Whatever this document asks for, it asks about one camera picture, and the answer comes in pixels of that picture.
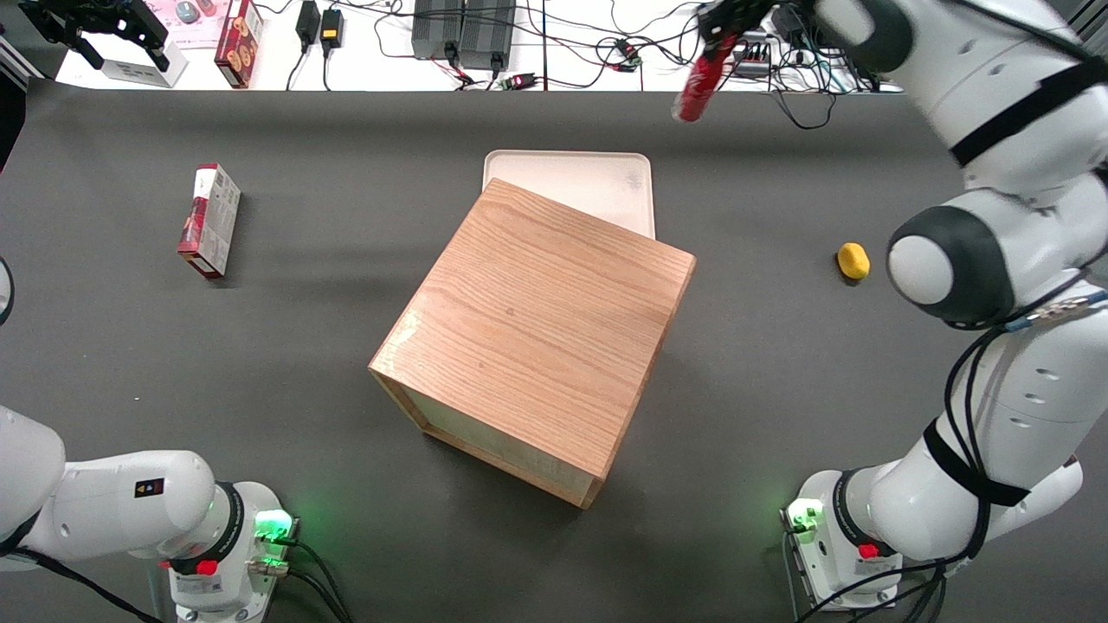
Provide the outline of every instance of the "red emergency stop button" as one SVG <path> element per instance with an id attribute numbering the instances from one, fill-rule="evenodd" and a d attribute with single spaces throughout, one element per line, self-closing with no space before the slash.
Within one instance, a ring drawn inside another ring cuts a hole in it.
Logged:
<path id="1" fill-rule="evenodd" d="M 881 555 L 881 551 L 873 543 L 862 543 L 858 547 L 858 555 L 862 556 L 862 560 L 870 560 Z"/>
<path id="2" fill-rule="evenodd" d="M 219 563 L 214 560 L 202 560 L 196 563 L 196 574 L 215 575 L 215 570 L 217 566 L 219 566 Z"/>

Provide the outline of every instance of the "product box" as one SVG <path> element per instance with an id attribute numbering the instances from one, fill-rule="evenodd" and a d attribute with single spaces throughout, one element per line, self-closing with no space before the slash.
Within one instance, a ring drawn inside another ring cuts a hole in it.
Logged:
<path id="1" fill-rule="evenodd" d="M 242 193 L 218 164 L 196 168 L 193 211 L 177 244 L 177 253 L 209 279 L 224 276 L 230 236 L 235 232 Z"/>
<path id="2" fill-rule="evenodd" d="M 104 67 L 100 71 L 113 80 L 147 84 L 150 86 L 163 86 L 172 89 L 177 83 L 188 60 L 173 41 L 166 41 L 162 54 L 170 61 L 170 69 L 164 72 L 154 67 L 146 52 L 143 52 L 130 43 L 124 47 L 111 45 L 110 52 L 104 52 Z"/>
<path id="3" fill-rule="evenodd" d="M 261 16 L 250 0 L 232 0 L 223 24 L 219 45 L 215 50 L 215 64 L 232 89 L 246 89 L 258 60 L 261 41 Z"/>

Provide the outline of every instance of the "yellow sponge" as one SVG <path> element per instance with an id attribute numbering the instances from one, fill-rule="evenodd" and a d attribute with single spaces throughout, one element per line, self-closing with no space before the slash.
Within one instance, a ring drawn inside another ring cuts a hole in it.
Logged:
<path id="1" fill-rule="evenodd" d="M 870 256 L 858 243 L 847 243 L 839 248 L 839 269 L 851 279 L 864 279 L 870 274 Z"/>

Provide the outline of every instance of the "wooden cube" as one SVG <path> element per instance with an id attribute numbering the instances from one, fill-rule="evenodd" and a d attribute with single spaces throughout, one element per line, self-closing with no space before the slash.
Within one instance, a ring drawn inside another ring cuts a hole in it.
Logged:
<path id="1" fill-rule="evenodd" d="M 369 369 L 423 432 L 587 509 L 695 264 L 493 180 Z"/>

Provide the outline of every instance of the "white plastic tray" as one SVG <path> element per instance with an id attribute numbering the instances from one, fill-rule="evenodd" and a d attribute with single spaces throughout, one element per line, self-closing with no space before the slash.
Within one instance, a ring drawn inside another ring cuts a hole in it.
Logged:
<path id="1" fill-rule="evenodd" d="M 642 154 L 497 150 L 485 156 L 495 177 L 654 238 L 654 182 Z"/>

